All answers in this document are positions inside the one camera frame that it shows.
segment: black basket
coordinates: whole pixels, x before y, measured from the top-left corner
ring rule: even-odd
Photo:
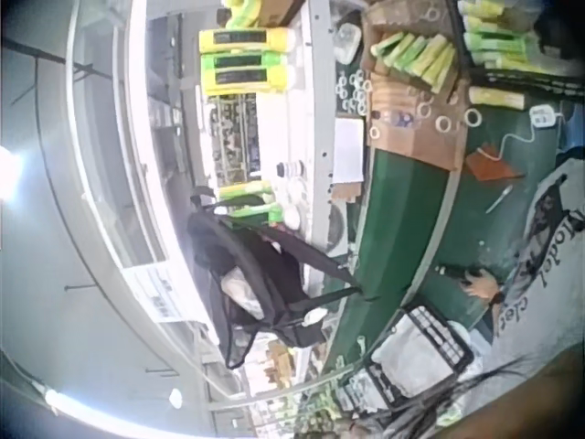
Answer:
[[[463,19],[457,10],[456,0],[446,0],[453,26],[453,39],[463,74],[472,85],[497,87],[502,90],[524,91],[543,99],[562,98],[569,101],[585,100],[583,78],[547,75],[519,70],[492,70],[474,65],[471,54],[463,41]]]
[[[451,367],[453,374],[447,379],[435,384],[430,389],[427,389],[420,395],[416,395],[412,398],[404,396],[398,387],[390,382],[388,377],[382,371],[382,368],[372,361],[371,352],[381,346],[387,338],[381,337],[378,340],[378,343],[370,349],[370,354],[365,358],[364,368],[372,378],[380,395],[391,412],[402,410],[403,406],[411,400],[417,399],[424,394],[432,392],[434,389],[445,385],[446,381],[456,381],[457,377],[473,361],[473,352],[459,334],[455,332],[455,330],[447,323],[447,320],[439,314],[432,305],[419,298],[399,311],[397,318],[394,319],[392,326],[386,331],[385,335],[392,334],[394,331],[394,325],[405,315],[408,315],[411,318],[414,325],[437,349],[442,358]]]

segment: human hand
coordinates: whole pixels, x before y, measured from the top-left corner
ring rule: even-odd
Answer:
[[[461,288],[468,294],[491,302],[500,291],[495,277],[484,268],[479,270],[480,275],[474,276],[465,272],[467,282],[461,283]]]

